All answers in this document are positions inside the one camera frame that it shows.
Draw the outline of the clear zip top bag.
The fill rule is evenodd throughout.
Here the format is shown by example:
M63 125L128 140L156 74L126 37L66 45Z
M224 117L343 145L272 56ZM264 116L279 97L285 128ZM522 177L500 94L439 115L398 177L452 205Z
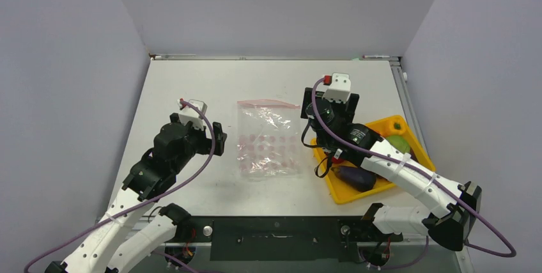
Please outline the clear zip top bag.
M248 180L294 177L300 167L300 106L280 100L237 102L237 161Z

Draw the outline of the dark purple eggplant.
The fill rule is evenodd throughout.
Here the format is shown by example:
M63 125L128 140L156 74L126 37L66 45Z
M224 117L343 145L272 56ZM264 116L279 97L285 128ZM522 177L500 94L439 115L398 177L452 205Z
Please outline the dark purple eggplant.
M363 168L334 166L331 171L338 179L359 192L370 191L376 184L376 175Z

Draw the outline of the green cabbage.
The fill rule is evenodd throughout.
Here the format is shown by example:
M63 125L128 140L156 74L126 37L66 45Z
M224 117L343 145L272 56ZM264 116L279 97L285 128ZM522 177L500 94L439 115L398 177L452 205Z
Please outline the green cabbage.
M391 135L387 136L385 139L399 152L412 154L410 144L403 136Z

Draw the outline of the yellow plastic tray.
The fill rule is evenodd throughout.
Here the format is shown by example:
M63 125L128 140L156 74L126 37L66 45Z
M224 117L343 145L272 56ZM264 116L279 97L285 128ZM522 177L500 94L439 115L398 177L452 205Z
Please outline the yellow plastic tray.
M383 124L385 123L385 120L389 118L403 118L403 117L400 115L394 115L394 116L382 118L380 120L372 121L370 123L366 123L366 126L386 138L386 136L383 135ZM408 127L407 133L403 135L403 137L410 144L410 147L412 149L412 154L411 154L412 159L415 160L417 163L421 164L422 166L424 166L426 169L432 172L435 172L436 167L430 160L428 154L426 153L426 151L420 144L419 140L416 138L415 134L410 130L410 127ZM344 161L341 164L331 165L331 167L334 167L334 166L353 167L353 164L350 162ZM376 184L373 187L373 189L367 192L359 192L353 189L352 187L350 187L349 185L347 185L346 183L342 182L340 179L338 179L335 176L335 174L331 171L331 168L326 174L326 176L323 177L323 179L325 180L327 187L329 188L332 199L338 205L346 204L346 203L355 201L357 199L365 198L365 197L392 189L396 186L395 184L384 179L383 177L376 175Z

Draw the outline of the red tomato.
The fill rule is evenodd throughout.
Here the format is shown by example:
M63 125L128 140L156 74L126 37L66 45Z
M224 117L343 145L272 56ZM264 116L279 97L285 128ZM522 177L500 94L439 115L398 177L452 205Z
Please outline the red tomato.
M345 161L344 159L332 157L332 163L333 164L341 164L344 161Z

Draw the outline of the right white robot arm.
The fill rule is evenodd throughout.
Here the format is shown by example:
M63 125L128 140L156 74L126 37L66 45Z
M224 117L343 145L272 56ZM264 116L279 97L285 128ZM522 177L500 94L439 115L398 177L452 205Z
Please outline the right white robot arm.
M473 225L479 220L482 189L473 182L459 183L440 176L418 163L409 152L401 152L379 132L360 123L353 115L359 96L332 102L323 92L304 90L300 117L306 129L316 133L310 146L324 155L326 177L335 162L352 170L352 178L381 177L417 199L419 207L370 206L361 222L362 234L376 240L390 234L426 235L440 246L460 251Z

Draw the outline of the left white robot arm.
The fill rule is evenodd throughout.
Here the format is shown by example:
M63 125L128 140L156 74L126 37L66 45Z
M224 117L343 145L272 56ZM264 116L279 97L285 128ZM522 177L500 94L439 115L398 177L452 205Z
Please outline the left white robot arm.
M170 204L153 221L151 231L127 238L136 222L164 196L187 185L192 175L176 182L179 172L195 155L204 155L204 168L224 153L226 133L219 122L210 123L204 111L185 105L170 115L154 137L153 146L135 163L101 220L77 235L83 239L64 260L53 261L46 272L121 272L170 238L185 240L190 234L189 213Z

